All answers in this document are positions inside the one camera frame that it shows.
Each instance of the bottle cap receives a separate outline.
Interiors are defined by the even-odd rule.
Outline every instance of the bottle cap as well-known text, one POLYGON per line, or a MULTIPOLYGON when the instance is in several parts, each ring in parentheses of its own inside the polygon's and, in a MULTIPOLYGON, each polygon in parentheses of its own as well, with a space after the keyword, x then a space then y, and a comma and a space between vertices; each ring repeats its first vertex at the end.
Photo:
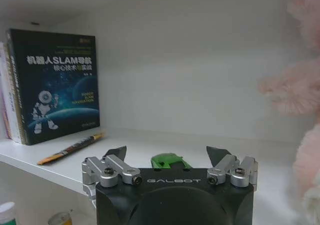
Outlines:
POLYGON ((0 205, 0 224, 15 219, 15 203, 10 201, 0 205))

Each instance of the white wall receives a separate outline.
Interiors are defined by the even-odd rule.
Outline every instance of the white wall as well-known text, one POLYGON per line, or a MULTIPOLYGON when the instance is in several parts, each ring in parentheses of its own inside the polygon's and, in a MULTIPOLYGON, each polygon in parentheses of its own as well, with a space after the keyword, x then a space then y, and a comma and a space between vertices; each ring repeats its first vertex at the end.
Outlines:
POLYGON ((53 27, 95 35, 108 127, 299 141, 256 80, 310 57, 287 0, 118 0, 53 27))

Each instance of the metal bracket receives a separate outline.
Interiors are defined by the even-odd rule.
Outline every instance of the metal bracket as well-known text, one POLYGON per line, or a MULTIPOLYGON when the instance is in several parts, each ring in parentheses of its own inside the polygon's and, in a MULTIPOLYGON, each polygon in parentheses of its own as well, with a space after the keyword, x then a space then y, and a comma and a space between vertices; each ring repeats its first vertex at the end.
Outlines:
POLYGON ((141 173, 138 168, 131 167, 118 158, 116 155, 107 155, 104 158, 104 162, 107 166, 113 168, 118 174, 121 175, 122 181, 125 184, 140 185, 142 182, 141 173))
POLYGON ((235 187, 245 188, 252 184, 257 190, 258 163, 253 157, 246 156, 240 166, 231 171, 230 182, 235 187))
POLYGON ((226 182, 226 174, 239 166, 239 160, 236 156, 227 154, 224 158, 206 173, 207 181, 211 185, 223 184, 226 182))
POLYGON ((114 154, 107 155, 102 160, 97 157, 87 157, 82 162, 83 191, 88 194, 94 207, 96 207, 96 183, 102 187, 111 188, 118 184, 119 177, 126 184, 139 185, 142 182, 138 168, 126 164, 114 154))

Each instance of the green toy car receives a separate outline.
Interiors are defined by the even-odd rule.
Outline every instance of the green toy car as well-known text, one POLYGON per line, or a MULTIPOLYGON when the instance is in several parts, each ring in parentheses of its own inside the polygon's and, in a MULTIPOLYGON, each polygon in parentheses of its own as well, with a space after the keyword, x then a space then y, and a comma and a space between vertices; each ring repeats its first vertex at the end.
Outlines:
POLYGON ((154 169, 191 169, 192 167, 183 160, 182 156, 175 153, 162 153, 151 158, 154 169))

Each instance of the white bottle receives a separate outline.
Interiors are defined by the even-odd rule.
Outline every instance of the white bottle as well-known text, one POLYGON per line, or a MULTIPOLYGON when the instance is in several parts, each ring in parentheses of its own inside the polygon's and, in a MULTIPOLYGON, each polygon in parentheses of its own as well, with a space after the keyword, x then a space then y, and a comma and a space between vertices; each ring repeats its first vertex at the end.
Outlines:
POLYGON ((14 202, 0 205, 0 225, 18 225, 14 202))

